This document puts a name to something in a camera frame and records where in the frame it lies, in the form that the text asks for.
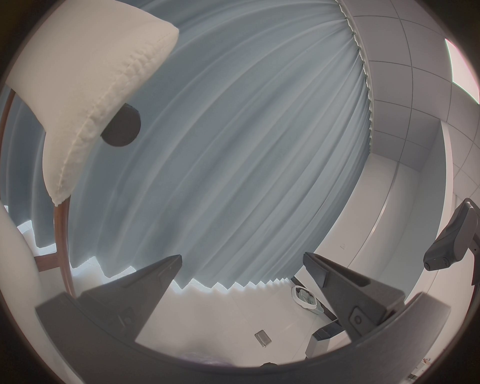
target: gray curtain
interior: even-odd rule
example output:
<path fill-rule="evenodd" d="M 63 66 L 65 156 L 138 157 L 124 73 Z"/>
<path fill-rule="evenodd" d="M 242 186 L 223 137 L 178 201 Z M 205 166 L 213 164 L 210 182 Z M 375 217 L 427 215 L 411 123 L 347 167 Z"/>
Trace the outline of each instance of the gray curtain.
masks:
<path fill-rule="evenodd" d="M 291 277 L 369 152 L 365 75 L 338 4 L 129 3 L 180 37 L 129 101 L 142 117 L 137 139 L 98 142 L 89 158 L 71 199 L 72 266 L 96 256 L 113 276 L 181 254 L 180 287 Z"/>

